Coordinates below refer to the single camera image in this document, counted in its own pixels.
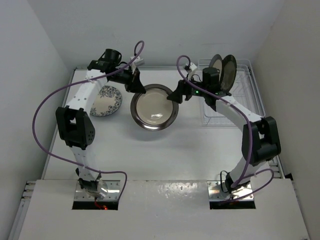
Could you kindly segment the silver rim plate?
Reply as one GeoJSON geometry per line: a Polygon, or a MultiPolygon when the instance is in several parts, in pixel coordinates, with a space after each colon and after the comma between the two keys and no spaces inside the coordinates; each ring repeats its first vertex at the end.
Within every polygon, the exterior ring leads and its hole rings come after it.
{"type": "Polygon", "coordinates": [[[168,100],[173,91],[162,84],[148,84],[145,93],[136,93],[130,102],[134,122],[147,131],[168,128],[177,118],[179,104],[168,100]]]}
{"type": "Polygon", "coordinates": [[[210,68],[215,68],[218,70],[219,75],[222,72],[222,57],[220,54],[215,54],[209,63],[210,68]]]}

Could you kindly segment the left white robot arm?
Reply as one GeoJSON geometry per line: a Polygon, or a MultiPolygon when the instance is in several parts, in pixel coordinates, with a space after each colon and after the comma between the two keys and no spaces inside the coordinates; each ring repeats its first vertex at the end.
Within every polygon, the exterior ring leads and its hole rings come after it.
{"type": "Polygon", "coordinates": [[[135,52],[128,67],[120,69],[122,54],[114,49],[106,49],[99,59],[90,62],[86,72],[87,80],[80,85],[74,97],[65,107],[58,107],[55,112],[59,136],[70,148],[78,164],[76,172],[80,187],[95,199],[103,199],[108,189],[101,173],[93,170],[96,158],[90,145],[96,130],[90,119],[90,110],[108,81],[123,84],[127,92],[144,94],[146,90],[137,68],[140,61],[139,53],[135,52]]]}

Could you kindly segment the striped dark rim plate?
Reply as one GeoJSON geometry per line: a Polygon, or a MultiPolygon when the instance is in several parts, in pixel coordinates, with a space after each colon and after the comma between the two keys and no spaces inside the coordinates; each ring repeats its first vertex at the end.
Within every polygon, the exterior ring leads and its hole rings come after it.
{"type": "Polygon", "coordinates": [[[229,54],[222,60],[221,76],[219,80],[220,89],[228,93],[234,85],[237,76],[236,58],[229,54]]]}

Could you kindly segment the blue floral plate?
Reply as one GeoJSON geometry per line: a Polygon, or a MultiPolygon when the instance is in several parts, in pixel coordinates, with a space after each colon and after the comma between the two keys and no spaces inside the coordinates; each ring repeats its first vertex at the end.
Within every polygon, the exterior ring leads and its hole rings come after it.
{"type": "Polygon", "coordinates": [[[122,93],[114,86],[102,87],[90,109],[94,117],[106,117],[114,114],[122,105],[122,93]]]}

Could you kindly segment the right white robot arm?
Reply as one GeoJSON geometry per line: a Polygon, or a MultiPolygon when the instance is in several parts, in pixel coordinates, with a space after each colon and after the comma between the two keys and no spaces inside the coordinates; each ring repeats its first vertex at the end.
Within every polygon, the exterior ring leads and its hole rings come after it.
{"type": "Polygon", "coordinates": [[[250,111],[230,93],[237,79],[235,65],[203,68],[201,81],[193,78],[196,67],[186,65],[184,69],[186,73],[181,74],[182,79],[168,99],[180,104],[192,96],[202,97],[210,108],[225,116],[242,133],[242,157],[220,184],[224,193],[232,194],[262,173],[262,166],[281,152],[277,122],[273,117],[250,111]]]}

